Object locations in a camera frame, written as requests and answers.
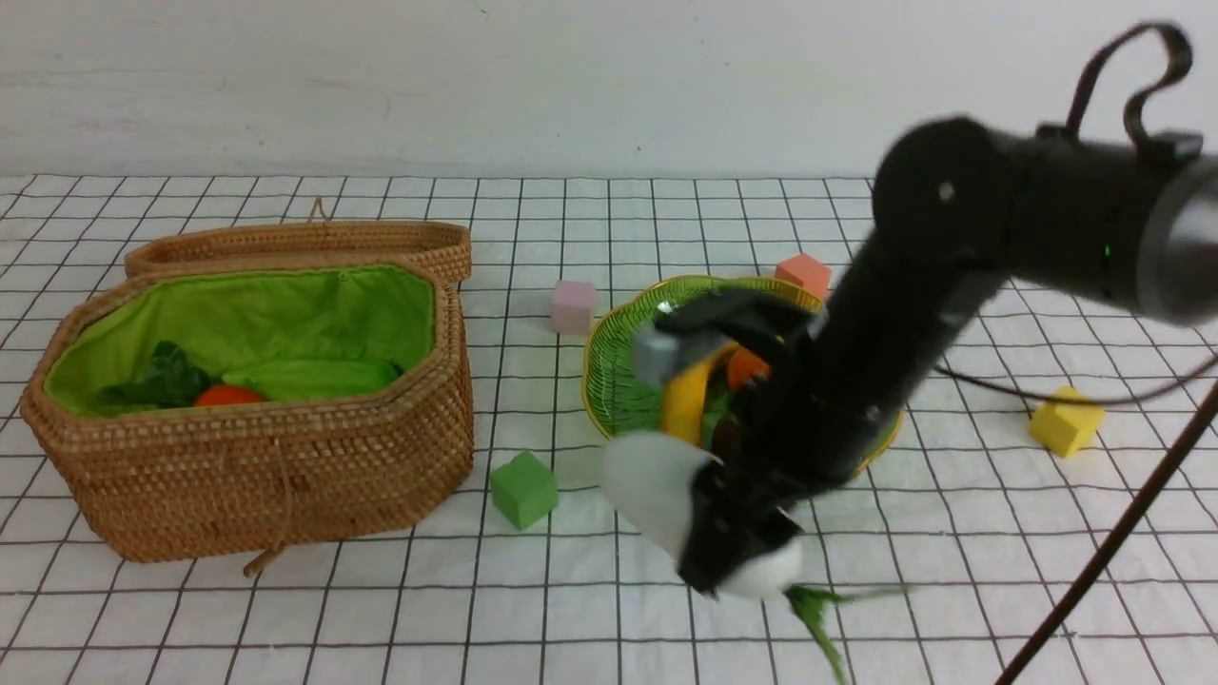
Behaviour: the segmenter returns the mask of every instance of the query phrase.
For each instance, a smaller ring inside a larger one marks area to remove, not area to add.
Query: wicker basket
[[[313,223],[320,215],[322,223]],[[264,266],[308,254],[401,256],[446,283],[469,278],[470,240],[464,227],[426,221],[334,222],[322,208],[320,197],[302,223],[217,228],[153,240],[128,252],[127,277],[140,275],[200,261],[225,261]]]
[[[392,230],[369,227],[329,238],[340,225],[313,234],[292,229],[303,238],[295,244],[270,228],[197,234],[189,250],[180,239],[153,243],[144,260],[128,262],[145,273],[80,305],[60,324],[22,395],[21,414],[89,527],[123,558],[261,551],[245,568],[253,575],[290,545],[409,528],[468,477],[473,391],[453,283],[454,274],[469,271],[468,235],[456,245],[449,235],[440,247],[447,256],[437,260],[445,267],[438,271],[448,274],[440,277],[402,255],[409,240],[395,243]],[[241,233],[259,238],[245,240]],[[419,233],[410,233],[415,245],[425,240]],[[317,252],[326,240],[345,249]],[[376,256],[370,244],[393,244],[390,251],[400,254]],[[267,245],[275,258],[250,256]],[[52,364],[85,328],[153,284],[248,271],[255,258],[259,269],[290,271],[392,263],[426,279],[435,296],[432,351],[384,390],[333,401],[79,418],[44,390]]]

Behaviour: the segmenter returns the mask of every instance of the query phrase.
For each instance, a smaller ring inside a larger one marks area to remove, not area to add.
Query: green leaf
[[[825,652],[825,658],[828,659],[829,665],[833,668],[833,676],[837,679],[838,685],[845,685],[845,668],[842,655],[837,651],[833,641],[829,640],[828,633],[825,630],[825,609],[829,605],[849,605],[860,600],[900,595],[906,591],[907,589],[901,585],[855,595],[838,595],[828,590],[793,585],[787,589],[786,596],[787,602],[790,605],[790,611],[808,626],[808,631],[816,640],[816,644],[820,645],[821,651]]]
[[[186,351],[168,340],[157,342],[144,378],[101,389],[100,399],[113,405],[155,406],[163,410],[194,406],[212,386],[206,371],[190,363]]]

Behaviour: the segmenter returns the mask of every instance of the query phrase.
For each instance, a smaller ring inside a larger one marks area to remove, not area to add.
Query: cable
[[[1155,499],[1158,497],[1158,494],[1167,485],[1167,481],[1175,475],[1177,469],[1179,469],[1180,464],[1184,463],[1185,457],[1188,457],[1189,452],[1192,451],[1192,447],[1197,444],[1197,440],[1201,439],[1201,435],[1205,433],[1206,428],[1209,427],[1209,423],[1214,421],[1216,416],[1218,416],[1218,383],[1214,383],[1209,389],[1209,394],[1206,395],[1201,406],[1197,407],[1197,411],[1192,414],[1189,424],[1184,427],[1179,438],[1177,438],[1175,442],[1173,442],[1167,450],[1163,460],[1157,467],[1155,467],[1155,472],[1150,474],[1150,478],[1146,479],[1146,484],[1142,485],[1142,489],[1136,496],[1134,496],[1134,501],[1129,503],[1129,508],[1125,509],[1125,513],[1121,514],[1121,519],[1112,528],[1112,533],[1105,538],[1104,544],[1095,551],[1095,556],[1093,556],[1091,561],[1089,561],[1086,567],[1083,568],[1083,572],[1079,574],[1078,579],[1074,580],[1073,585],[1071,585],[1066,596],[1057,602],[1054,611],[1049,613],[1045,622],[1037,629],[1037,633],[1033,634],[1027,642],[1024,642],[1019,653],[1011,659],[1011,664],[1006,667],[1006,670],[1002,672],[994,685],[1013,685],[1015,679],[1023,673],[1023,669],[1027,668],[1029,663],[1032,663],[1037,652],[1039,652],[1040,648],[1049,642],[1052,634],[1061,628],[1062,623],[1066,622],[1066,617],[1074,611],[1074,607],[1078,606],[1079,601],[1083,600],[1083,596],[1091,589],[1091,585],[1094,585],[1100,578],[1104,569],[1108,566],[1112,558],[1117,556],[1117,551],[1121,548],[1121,545],[1124,544],[1125,539],[1128,539],[1129,534],[1138,527],[1141,518],[1146,516],[1147,511],[1150,511],[1151,505],[1155,503]]]
[[[1052,395],[1041,395],[1039,392],[1029,392],[1027,390],[1019,390],[1018,388],[1010,388],[1006,385],[999,385],[998,383],[991,383],[980,378],[974,378],[960,372],[951,371],[943,366],[935,366],[934,371],[939,372],[948,378],[954,378],[961,383],[968,383],[970,385],[976,385],[978,388],[984,388],[987,390],[994,390],[995,392],[1001,392],[1004,395],[1011,395],[1015,397],[1023,397],[1024,400],[1039,400],[1041,402],[1052,402],[1055,405],[1082,405],[1089,407],[1119,407],[1124,405],[1138,405],[1140,402],[1149,402],[1150,400],[1157,400],[1163,395],[1174,392],[1186,384],[1200,379],[1209,369],[1218,366],[1218,355],[1209,357],[1208,361],[1199,366],[1197,368],[1190,371],[1184,377],[1177,378],[1164,385],[1161,385],[1147,392],[1140,395],[1128,395],[1124,397],[1105,397],[1102,400],[1093,399],[1074,399],[1074,397],[1054,397]]]

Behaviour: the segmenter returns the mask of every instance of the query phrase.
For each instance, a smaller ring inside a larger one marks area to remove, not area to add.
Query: green cube
[[[532,452],[520,452],[491,472],[491,501],[516,530],[524,530],[558,506],[558,484]]]

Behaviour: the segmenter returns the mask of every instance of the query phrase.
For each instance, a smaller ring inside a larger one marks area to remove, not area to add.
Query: orange cube
[[[804,254],[784,260],[773,269],[776,279],[798,285],[822,302],[828,299],[831,275],[829,267]]]

